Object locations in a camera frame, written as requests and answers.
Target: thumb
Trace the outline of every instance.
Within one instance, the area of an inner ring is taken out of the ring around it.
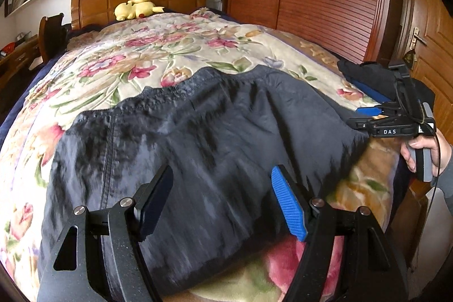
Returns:
[[[428,149],[437,149],[437,144],[436,140],[434,137],[425,137],[423,135],[420,135],[413,140],[410,140],[409,146],[411,146],[414,149],[422,149],[422,148],[428,148]]]

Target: person's arm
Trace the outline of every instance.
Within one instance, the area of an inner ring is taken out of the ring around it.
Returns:
[[[437,138],[440,145],[440,161],[439,150],[434,137],[418,136],[414,140],[409,141],[408,144],[414,149],[426,147],[431,150],[433,175],[436,176],[437,172],[440,171],[438,187],[442,190],[448,209],[453,215],[453,160],[451,159],[453,147],[439,130],[437,130]],[[401,144],[401,154],[406,160],[409,170],[415,172],[415,162],[411,158],[411,154],[404,142]]]

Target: bed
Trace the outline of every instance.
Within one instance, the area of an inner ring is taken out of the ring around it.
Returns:
[[[37,263],[52,158],[79,113],[115,106],[146,86],[174,86],[203,67],[238,74],[257,65],[303,80],[351,110],[376,104],[343,78],[336,56],[293,34],[228,20],[207,9],[206,0],[152,0],[171,12],[115,22],[113,10],[125,1],[72,0],[73,37],[66,52],[31,86],[1,147],[0,255],[31,301],[39,289]],[[327,200],[351,211],[366,205],[387,229],[395,212],[395,188],[402,186],[405,193],[408,185],[396,175],[399,164],[396,140],[372,139]],[[291,282],[300,247],[288,237],[225,274],[164,300],[276,302]],[[337,256],[340,248],[336,245]],[[338,265],[338,260],[331,262],[326,299],[335,288]]]

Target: human hand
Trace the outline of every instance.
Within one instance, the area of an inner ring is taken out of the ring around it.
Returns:
[[[445,170],[448,163],[450,162],[450,157],[452,155],[452,148],[445,139],[445,137],[443,136],[442,132],[437,130],[436,134],[440,145],[440,163],[439,163],[439,150],[437,148],[436,139],[434,137],[425,137],[420,135],[408,142],[408,144],[414,149],[423,149],[426,147],[431,150],[431,159],[433,161],[434,176],[437,175],[439,169],[440,174],[442,174],[442,172]],[[401,143],[401,155],[403,156],[404,160],[406,160],[409,170],[415,173],[416,171],[415,162],[411,158],[411,153],[409,152],[409,149],[407,148],[405,142]]]

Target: folded black clothing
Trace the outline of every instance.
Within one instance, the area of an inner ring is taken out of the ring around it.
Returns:
[[[337,66],[349,82],[355,80],[364,83],[391,101],[396,101],[395,74],[389,69],[375,62],[365,62],[358,65],[346,59],[338,61]],[[420,80],[412,78],[412,81],[420,100],[428,103],[433,110],[436,96],[434,92]]]
[[[237,75],[202,68],[177,86],[81,113],[52,163],[39,275],[74,207],[110,208],[169,164],[173,189],[140,247],[160,294],[205,281],[289,233],[271,186],[275,165],[313,196],[350,172],[368,141],[345,124],[353,114],[261,65]],[[108,238],[103,254],[112,298],[121,300]]]

